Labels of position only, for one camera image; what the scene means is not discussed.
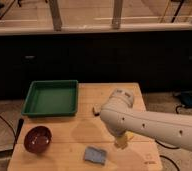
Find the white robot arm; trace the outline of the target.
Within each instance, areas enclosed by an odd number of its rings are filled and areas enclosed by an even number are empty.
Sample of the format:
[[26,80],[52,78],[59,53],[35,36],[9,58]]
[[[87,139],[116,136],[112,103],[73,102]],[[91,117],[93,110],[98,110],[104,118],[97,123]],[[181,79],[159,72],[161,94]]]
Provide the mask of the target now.
[[133,103],[131,90],[115,89],[101,106],[100,118],[112,136],[131,131],[192,151],[192,116],[139,111]]

